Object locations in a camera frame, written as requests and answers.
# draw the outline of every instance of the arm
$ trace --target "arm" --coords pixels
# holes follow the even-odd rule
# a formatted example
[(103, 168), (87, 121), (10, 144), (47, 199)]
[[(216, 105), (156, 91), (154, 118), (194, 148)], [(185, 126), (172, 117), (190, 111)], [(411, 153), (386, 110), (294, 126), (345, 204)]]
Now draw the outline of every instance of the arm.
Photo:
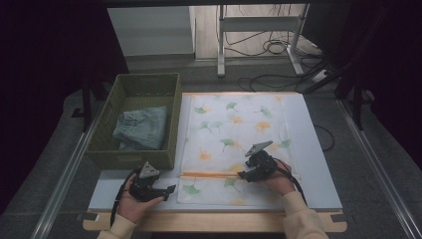
[[(291, 171), (292, 168), (278, 162), (278, 167)], [(274, 191), (280, 193), (286, 210), (283, 221), (287, 238), (328, 238), (317, 213), (307, 207), (293, 183), (279, 172), (263, 181)]]
[(145, 214), (145, 211), (164, 199), (163, 197), (157, 197), (147, 202), (136, 201), (128, 192), (134, 177), (135, 175), (133, 175), (124, 186), (124, 192), (118, 204), (117, 215), (115, 216), (111, 229), (109, 231), (100, 232), (98, 239), (130, 238), (137, 223)]

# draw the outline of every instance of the dark curtain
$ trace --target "dark curtain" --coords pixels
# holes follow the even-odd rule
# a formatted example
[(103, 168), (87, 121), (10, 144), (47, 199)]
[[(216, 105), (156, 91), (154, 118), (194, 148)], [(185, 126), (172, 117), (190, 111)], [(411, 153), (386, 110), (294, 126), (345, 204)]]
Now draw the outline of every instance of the dark curtain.
[(127, 66), (104, 6), (0, 4), (3, 212), (48, 143), (65, 97), (83, 76), (112, 82)]

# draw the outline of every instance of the wall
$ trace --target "wall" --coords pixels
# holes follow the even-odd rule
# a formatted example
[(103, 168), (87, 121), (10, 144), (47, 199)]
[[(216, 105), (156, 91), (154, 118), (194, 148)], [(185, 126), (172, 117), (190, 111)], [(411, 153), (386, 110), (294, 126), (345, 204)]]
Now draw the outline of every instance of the wall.
[(190, 7), (109, 8), (125, 56), (193, 54)]

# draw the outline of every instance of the metal stand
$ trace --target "metal stand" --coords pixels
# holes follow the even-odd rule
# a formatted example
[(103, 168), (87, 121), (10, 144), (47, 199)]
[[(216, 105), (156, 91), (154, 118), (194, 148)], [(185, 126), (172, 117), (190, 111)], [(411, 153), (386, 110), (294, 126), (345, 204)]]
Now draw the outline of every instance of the metal stand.
[(224, 33), (225, 32), (261, 32), (261, 31), (290, 31), (294, 32), (292, 45), (287, 46), (287, 52), (298, 76), (304, 70), (296, 55), (299, 35), (304, 26), (309, 4), (306, 4), (300, 16), (281, 17), (224, 17), (224, 6), (220, 5), (219, 44), (218, 44), (218, 76), (225, 76)]

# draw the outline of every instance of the green plastic basket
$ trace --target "green plastic basket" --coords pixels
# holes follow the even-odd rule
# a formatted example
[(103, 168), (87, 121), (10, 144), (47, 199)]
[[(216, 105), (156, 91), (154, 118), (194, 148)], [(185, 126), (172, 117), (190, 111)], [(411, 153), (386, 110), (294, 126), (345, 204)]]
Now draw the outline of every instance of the green plastic basket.
[[(118, 75), (86, 154), (101, 169), (135, 169), (147, 161), (157, 169), (173, 169), (176, 154), (182, 90), (178, 74)], [(159, 150), (119, 150), (120, 141), (111, 134), (123, 112), (167, 107), (165, 136)]]

